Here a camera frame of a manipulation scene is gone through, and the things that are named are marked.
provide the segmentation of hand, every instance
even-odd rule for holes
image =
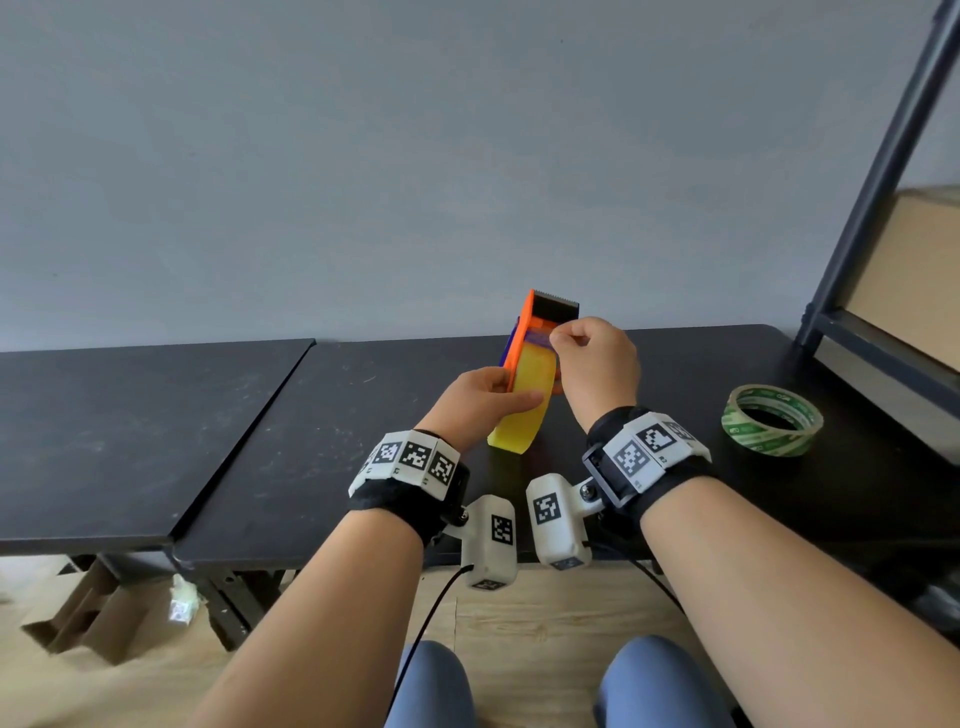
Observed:
[[[612,409],[636,406],[640,362],[627,334],[603,319],[568,321],[553,329],[566,399],[584,432]]]
[[[526,412],[543,401],[540,392],[507,392],[509,382],[510,373],[501,367],[464,372],[440,395],[417,429],[430,430],[463,454],[507,415]]]

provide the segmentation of orange tape dispenser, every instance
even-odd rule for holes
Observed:
[[[550,346],[550,332],[567,321],[580,318],[580,304],[548,293],[531,290],[507,341],[500,366],[510,371],[510,392],[536,390],[543,402],[536,409],[508,415],[487,438],[492,448],[521,454],[537,436],[557,379],[557,355]]]

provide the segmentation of left hand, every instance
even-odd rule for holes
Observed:
[[[440,395],[417,429],[444,438],[463,454],[484,440],[507,415],[543,402],[540,392],[507,392],[510,373],[501,367],[464,372]]]

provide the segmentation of black cable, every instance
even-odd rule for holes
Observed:
[[[641,571],[643,571],[643,573],[645,573],[647,576],[649,576],[649,577],[650,577],[650,580],[651,580],[654,584],[656,584],[658,587],[660,587],[660,590],[661,590],[664,594],[666,594],[667,596],[670,597],[670,601],[672,601],[674,604],[677,605],[677,609],[679,609],[681,612],[684,612],[684,608],[681,606],[680,600],[677,599],[677,598],[674,596],[673,592],[671,592],[669,589],[667,589],[665,586],[663,586],[663,582],[660,581],[659,579],[657,579],[657,577],[654,575],[654,573],[653,573],[652,571],[650,571],[649,569],[647,569],[645,566],[643,566],[643,565],[642,565],[640,562],[638,562],[636,559],[630,558],[627,554],[625,554],[625,553],[624,553],[623,551],[621,551],[619,548],[617,548],[616,546],[611,546],[610,544],[597,544],[597,543],[595,543],[594,541],[590,541],[590,542],[587,543],[587,546],[590,546],[591,548],[603,548],[604,550],[609,551],[610,553],[615,553],[615,554],[617,554],[618,556],[620,556],[621,558],[624,558],[624,559],[626,559],[627,561],[629,561],[631,564],[633,564],[635,567],[637,567],[638,569],[640,569]]]
[[[469,566],[461,567],[453,576],[450,577],[450,580],[446,582],[446,586],[440,592],[440,596],[437,597],[437,601],[433,603],[433,606],[430,608],[430,613],[426,616],[426,619],[423,621],[423,627],[420,628],[417,638],[414,640],[414,643],[410,647],[410,651],[407,653],[406,662],[403,663],[403,669],[400,671],[400,676],[396,679],[396,685],[394,685],[394,696],[390,698],[390,708],[387,709],[387,716],[390,715],[390,711],[394,707],[394,702],[396,701],[396,694],[400,692],[400,683],[403,682],[404,676],[407,674],[407,668],[410,666],[410,661],[414,659],[414,652],[417,651],[417,645],[420,644],[420,640],[423,639],[423,633],[426,632],[426,627],[430,623],[430,620],[433,618],[433,613],[437,611],[437,607],[440,606],[440,602],[443,601],[446,593],[450,591],[450,587],[453,586],[453,582],[459,579],[468,571],[473,571],[473,564]]]

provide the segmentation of black shelf frame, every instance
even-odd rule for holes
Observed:
[[[960,0],[943,0],[897,111],[795,341],[810,354],[824,336],[960,418],[960,375],[842,307],[889,212],[907,162],[960,53]]]

